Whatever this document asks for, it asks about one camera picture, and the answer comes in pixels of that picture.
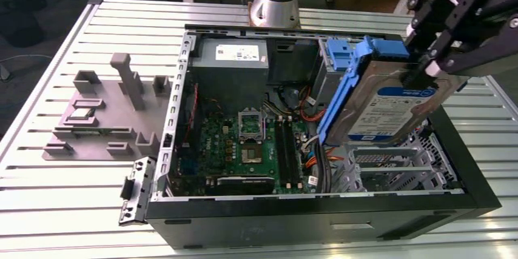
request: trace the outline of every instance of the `white cable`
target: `white cable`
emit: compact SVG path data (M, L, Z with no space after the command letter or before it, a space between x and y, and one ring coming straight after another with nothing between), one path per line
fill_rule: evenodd
M51 57L51 56L46 56L46 55L18 55L18 56L15 56L15 57L11 57L11 58L9 58L9 59L0 60L0 63L3 63L3 62L6 62L6 61L9 61L9 60L11 60L11 59L21 58L21 57L43 57L43 58L53 59L53 57Z
M313 136L312 139L308 140L306 143L302 144L301 150L305 151L308 146L312 144L313 141L318 139L318 135Z

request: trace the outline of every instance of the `motherboard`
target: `motherboard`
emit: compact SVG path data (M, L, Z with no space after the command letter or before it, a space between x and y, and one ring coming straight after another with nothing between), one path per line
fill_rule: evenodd
M263 139L243 139L247 133ZM257 120L251 115L206 118L198 158L182 157L182 176L171 177L175 195L306 193L310 190L304 183L302 158L297 151L306 138L304 121Z

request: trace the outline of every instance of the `red cable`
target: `red cable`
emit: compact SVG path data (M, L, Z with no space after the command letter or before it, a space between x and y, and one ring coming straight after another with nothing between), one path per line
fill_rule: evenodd
M317 115L314 116L308 116L306 115L306 112L304 110L304 103L306 101L306 99L310 97L310 93L312 93L312 87L308 89L308 93L306 93L306 97L301 100L301 104L300 104L300 108L301 108L301 116L304 118L305 121L318 121L324 116L325 116L325 113L326 113L326 109L321 110Z

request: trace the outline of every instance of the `ram slot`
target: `ram slot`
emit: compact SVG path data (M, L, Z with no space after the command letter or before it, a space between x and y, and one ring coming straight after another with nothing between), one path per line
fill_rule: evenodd
M289 121L284 122L284 134L286 163L290 170L290 182L292 186L297 186L297 184L301 182L301 174L297 161L296 137L293 135L292 122Z
M281 185L286 186L290 183L290 168L288 164L288 153L285 148L285 134L284 134L284 122L276 121L276 148L277 148L277 161L280 164L280 181Z

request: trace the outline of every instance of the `open computer tower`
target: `open computer tower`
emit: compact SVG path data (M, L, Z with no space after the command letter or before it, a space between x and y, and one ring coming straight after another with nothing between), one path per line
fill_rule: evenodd
M186 27L161 151L135 163L122 225L150 223L174 248L344 243L414 238L501 206L442 107L392 147L328 148L322 193L309 144L345 74L330 38L354 46L364 34Z

